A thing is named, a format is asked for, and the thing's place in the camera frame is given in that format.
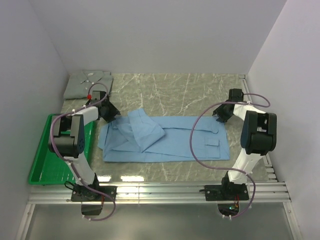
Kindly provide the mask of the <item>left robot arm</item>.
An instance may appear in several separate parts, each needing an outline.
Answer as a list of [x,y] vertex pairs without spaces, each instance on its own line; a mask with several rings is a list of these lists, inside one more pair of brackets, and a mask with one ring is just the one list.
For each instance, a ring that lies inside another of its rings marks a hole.
[[85,125],[104,119],[111,122],[120,111],[110,102],[108,93],[94,90],[88,102],[71,113],[55,114],[51,119],[48,148],[63,160],[71,170],[75,184],[73,193],[85,201],[113,198],[100,187],[96,173],[91,169],[84,154]]

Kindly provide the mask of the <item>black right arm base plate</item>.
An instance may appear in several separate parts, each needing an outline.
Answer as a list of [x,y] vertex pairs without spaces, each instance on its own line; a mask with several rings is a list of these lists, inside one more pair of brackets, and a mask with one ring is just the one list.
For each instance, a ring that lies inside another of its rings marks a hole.
[[223,218],[231,219],[240,212],[240,201],[249,200],[246,184],[228,183],[227,185],[205,185],[199,190],[207,202],[230,201],[231,203],[218,203],[218,211]]

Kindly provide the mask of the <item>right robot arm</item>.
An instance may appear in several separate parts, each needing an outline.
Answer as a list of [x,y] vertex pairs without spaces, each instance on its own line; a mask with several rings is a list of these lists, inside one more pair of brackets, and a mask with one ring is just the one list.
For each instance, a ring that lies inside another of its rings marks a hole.
[[223,104],[213,111],[221,123],[226,123],[232,116],[243,120],[240,154],[232,170],[228,170],[222,178],[221,185],[208,190],[215,201],[248,200],[247,174],[277,144],[277,115],[255,108],[244,101],[244,96],[241,89],[232,88],[227,101],[234,104]]

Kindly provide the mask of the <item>light blue long sleeve shirt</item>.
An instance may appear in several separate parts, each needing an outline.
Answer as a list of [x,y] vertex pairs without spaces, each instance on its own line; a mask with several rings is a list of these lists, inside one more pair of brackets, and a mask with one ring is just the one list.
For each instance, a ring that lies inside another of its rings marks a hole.
[[230,159],[223,123],[214,116],[148,116],[139,108],[104,125],[98,147],[104,162],[166,163]]

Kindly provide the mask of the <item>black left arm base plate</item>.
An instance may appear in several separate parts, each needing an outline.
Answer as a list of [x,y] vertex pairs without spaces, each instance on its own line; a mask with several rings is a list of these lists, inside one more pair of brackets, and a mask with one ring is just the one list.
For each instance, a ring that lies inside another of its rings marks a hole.
[[116,199],[116,186],[100,186],[97,179],[90,184],[88,189],[84,185],[65,181],[64,186],[72,190],[70,201],[73,203],[81,203],[81,214],[84,217],[99,216],[103,210],[105,202],[112,202]]

